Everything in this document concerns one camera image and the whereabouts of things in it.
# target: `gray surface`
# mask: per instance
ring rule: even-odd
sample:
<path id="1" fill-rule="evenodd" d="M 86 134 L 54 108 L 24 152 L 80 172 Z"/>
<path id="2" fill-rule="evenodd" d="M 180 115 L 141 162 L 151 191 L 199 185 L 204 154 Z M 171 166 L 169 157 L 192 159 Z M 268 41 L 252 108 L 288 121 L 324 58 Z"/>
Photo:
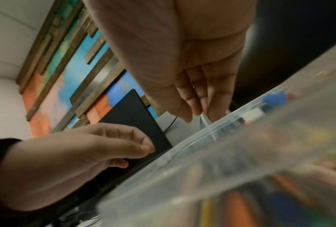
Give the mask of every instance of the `gray surface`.
<path id="1" fill-rule="evenodd" d="M 157 123 L 162 131 L 174 121 L 175 116 L 165 112 L 157 119 Z M 174 147 L 186 138 L 200 131 L 200 117 L 194 116 L 190 124 L 185 123 L 182 119 L 177 118 L 174 124 L 167 130 L 165 136 Z"/>

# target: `translucent plastic box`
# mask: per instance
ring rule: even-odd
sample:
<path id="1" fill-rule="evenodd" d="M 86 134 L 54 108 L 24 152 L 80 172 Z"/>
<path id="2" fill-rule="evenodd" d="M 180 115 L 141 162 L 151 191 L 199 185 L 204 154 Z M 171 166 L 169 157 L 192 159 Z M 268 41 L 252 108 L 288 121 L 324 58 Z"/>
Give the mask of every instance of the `translucent plastic box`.
<path id="1" fill-rule="evenodd" d="M 175 146 L 98 205 L 102 225 L 336 226 L 336 72 L 322 81 L 268 112 L 264 95 Z"/>

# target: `white ceiling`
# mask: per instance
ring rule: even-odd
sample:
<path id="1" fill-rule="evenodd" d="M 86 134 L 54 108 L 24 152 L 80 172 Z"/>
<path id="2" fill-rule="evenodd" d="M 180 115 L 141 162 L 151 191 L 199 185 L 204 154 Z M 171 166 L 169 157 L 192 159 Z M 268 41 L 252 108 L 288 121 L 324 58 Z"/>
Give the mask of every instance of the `white ceiling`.
<path id="1" fill-rule="evenodd" d="M 0 0 L 0 77 L 17 77 L 53 2 Z"/>

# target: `black monitor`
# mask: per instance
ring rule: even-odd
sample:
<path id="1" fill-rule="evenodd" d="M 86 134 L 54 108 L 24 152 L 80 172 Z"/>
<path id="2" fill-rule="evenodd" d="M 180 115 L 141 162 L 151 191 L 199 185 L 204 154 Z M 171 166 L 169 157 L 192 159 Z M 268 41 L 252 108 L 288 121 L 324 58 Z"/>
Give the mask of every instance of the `black monitor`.
<path id="1" fill-rule="evenodd" d="M 44 227 L 54 223 L 60 227 L 74 226 L 74 222 L 94 216 L 96 203 L 117 185 L 172 148 L 135 90 L 131 90 L 100 122 L 137 127 L 152 140 L 156 151 L 142 159 L 128 160 L 126 169 L 108 168 L 61 201 L 27 216 L 3 220 L 3 225 Z M 59 219 L 62 216 L 66 216 L 64 222 Z"/>

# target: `palm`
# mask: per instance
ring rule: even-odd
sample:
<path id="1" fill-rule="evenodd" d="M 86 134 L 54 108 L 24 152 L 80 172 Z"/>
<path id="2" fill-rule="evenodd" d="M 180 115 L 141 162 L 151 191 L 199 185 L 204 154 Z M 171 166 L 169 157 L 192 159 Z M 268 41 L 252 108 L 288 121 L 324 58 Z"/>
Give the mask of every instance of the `palm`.
<path id="1" fill-rule="evenodd" d="M 86 0 L 143 90 L 189 122 L 228 109 L 257 0 Z"/>

